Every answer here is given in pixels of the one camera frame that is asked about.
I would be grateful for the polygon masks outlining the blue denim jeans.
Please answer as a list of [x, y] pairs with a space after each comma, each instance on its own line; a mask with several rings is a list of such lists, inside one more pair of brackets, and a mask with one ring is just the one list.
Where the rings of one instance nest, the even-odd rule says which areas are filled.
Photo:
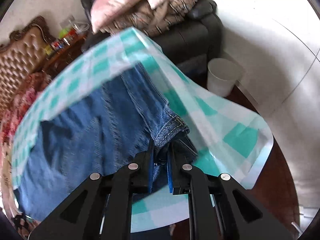
[[167, 180], [167, 154], [176, 150], [188, 163], [197, 151], [189, 128], [174, 113], [138, 63], [57, 117], [40, 123], [35, 145], [15, 190], [20, 210], [44, 220], [90, 174], [117, 172], [154, 142], [150, 191]]

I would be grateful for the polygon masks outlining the teal white checkered tablecloth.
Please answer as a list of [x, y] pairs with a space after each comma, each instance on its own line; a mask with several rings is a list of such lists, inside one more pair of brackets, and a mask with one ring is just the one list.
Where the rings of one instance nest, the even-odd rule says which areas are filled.
[[264, 119], [197, 85], [162, 52], [159, 45], [135, 28], [100, 42], [62, 71], [27, 111], [14, 137], [12, 187], [21, 176], [43, 121], [57, 117], [125, 70], [142, 64], [170, 109], [188, 126], [196, 148], [193, 163], [204, 173], [230, 174], [251, 189], [273, 145]]

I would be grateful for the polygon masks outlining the white waste bin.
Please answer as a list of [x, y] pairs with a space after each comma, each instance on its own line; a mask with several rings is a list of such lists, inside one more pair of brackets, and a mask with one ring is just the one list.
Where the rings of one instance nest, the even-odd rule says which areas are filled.
[[208, 62], [207, 89], [225, 98], [243, 74], [244, 69], [232, 61], [224, 58], [212, 59]]

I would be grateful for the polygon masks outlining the dark wooden nightstand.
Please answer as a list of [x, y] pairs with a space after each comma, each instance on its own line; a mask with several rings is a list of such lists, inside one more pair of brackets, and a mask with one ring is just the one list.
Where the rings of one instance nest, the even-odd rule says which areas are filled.
[[62, 72], [69, 64], [81, 54], [81, 47], [86, 41], [87, 34], [82, 34], [73, 39], [69, 45], [56, 51], [53, 56], [44, 62], [42, 72], [50, 75], [52, 79]]

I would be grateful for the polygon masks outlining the floral pink bed quilt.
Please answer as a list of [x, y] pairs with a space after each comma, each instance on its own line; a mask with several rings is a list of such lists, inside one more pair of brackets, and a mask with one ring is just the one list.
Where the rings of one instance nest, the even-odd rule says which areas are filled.
[[51, 80], [48, 74], [42, 72], [27, 76], [1, 119], [1, 215], [7, 217], [5, 222], [9, 223], [8, 229], [14, 233], [9, 239], [28, 239], [30, 233], [39, 225], [38, 221], [27, 218], [15, 204], [11, 183], [11, 148], [23, 117]]

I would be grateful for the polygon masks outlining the red box on nightstand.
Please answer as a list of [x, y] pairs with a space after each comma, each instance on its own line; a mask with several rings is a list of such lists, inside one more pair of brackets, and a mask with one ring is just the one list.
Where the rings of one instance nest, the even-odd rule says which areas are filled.
[[58, 51], [65, 46], [70, 46], [71, 42], [77, 37], [77, 33], [74, 29], [71, 29], [69, 32], [63, 34], [61, 38], [57, 38], [50, 45], [55, 50]]

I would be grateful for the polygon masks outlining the yellow lidded jar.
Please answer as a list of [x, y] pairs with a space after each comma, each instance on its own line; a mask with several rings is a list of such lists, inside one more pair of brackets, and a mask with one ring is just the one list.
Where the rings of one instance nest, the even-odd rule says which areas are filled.
[[44, 52], [46, 53], [47, 58], [50, 58], [55, 53], [55, 50], [51, 45], [48, 45], [44, 48]]

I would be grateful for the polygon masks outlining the green crumpled bag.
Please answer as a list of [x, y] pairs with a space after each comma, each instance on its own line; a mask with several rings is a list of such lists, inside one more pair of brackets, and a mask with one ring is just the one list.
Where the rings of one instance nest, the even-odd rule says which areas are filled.
[[70, 29], [69, 28], [64, 28], [59, 32], [58, 38], [63, 39], [68, 33]]

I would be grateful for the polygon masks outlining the tufted tan leather headboard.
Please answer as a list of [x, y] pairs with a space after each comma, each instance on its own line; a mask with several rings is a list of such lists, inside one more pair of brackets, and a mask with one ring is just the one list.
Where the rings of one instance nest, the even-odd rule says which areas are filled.
[[40, 70], [47, 58], [45, 48], [55, 40], [46, 20], [37, 16], [22, 30], [13, 31], [1, 45], [1, 114], [7, 109], [27, 76]]

